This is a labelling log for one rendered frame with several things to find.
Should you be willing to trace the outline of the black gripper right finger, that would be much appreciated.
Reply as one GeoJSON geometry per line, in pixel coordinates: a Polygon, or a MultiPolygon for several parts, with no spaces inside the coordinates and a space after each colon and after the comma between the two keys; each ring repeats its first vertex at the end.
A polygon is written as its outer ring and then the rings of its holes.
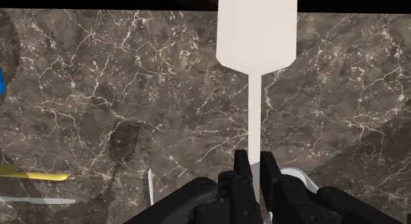
{"type": "Polygon", "coordinates": [[[273,224],[402,224],[336,187],[310,191],[283,174],[271,152],[260,154],[260,186],[273,224]]]}

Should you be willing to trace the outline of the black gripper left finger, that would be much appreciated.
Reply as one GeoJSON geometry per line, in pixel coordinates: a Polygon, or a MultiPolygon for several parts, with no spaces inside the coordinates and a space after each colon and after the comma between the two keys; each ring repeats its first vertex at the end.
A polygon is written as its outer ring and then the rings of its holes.
{"type": "Polygon", "coordinates": [[[246,150],[217,182],[196,177],[124,224],[262,224],[246,150]]]}

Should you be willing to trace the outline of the white spatula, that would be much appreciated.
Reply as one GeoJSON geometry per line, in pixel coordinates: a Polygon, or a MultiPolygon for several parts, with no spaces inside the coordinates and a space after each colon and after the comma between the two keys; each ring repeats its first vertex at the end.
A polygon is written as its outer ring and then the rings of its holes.
{"type": "Polygon", "coordinates": [[[298,0],[218,0],[216,58],[248,75],[248,159],[260,195],[262,76],[296,59],[298,0]]]}

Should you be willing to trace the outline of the white plate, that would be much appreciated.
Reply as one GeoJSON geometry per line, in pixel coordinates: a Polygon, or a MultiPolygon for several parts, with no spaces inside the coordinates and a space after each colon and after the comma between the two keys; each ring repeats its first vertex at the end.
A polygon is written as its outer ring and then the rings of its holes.
{"type": "Polygon", "coordinates": [[[266,204],[272,224],[321,224],[321,211],[310,200],[317,190],[318,186],[302,170],[281,169],[266,204]]]}

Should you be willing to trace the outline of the silver utensil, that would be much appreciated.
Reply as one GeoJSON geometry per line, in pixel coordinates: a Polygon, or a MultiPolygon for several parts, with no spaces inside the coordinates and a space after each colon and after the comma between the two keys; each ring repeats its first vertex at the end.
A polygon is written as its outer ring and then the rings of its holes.
{"type": "Polygon", "coordinates": [[[154,205],[154,196],[153,196],[153,174],[152,169],[148,169],[148,192],[149,192],[149,199],[150,205],[154,205]]]}

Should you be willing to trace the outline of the yellow utensil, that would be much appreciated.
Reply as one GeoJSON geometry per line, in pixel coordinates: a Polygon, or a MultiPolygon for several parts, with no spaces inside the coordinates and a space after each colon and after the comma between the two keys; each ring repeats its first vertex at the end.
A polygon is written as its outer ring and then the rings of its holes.
{"type": "Polygon", "coordinates": [[[47,181],[65,181],[68,179],[67,173],[38,173],[17,171],[17,165],[0,165],[0,177],[13,177],[21,179],[35,179],[47,181]]]}

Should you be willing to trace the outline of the silver knife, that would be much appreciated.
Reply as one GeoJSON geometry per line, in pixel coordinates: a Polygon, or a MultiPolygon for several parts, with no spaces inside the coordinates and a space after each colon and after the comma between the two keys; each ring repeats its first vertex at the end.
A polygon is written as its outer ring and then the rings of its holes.
{"type": "Polygon", "coordinates": [[[63,205],[73,204],[76,200],[68,198],[31,198],[31,197],[10,197],[0,196],[0,202],[29,202],[32,204],[63,205]]]}

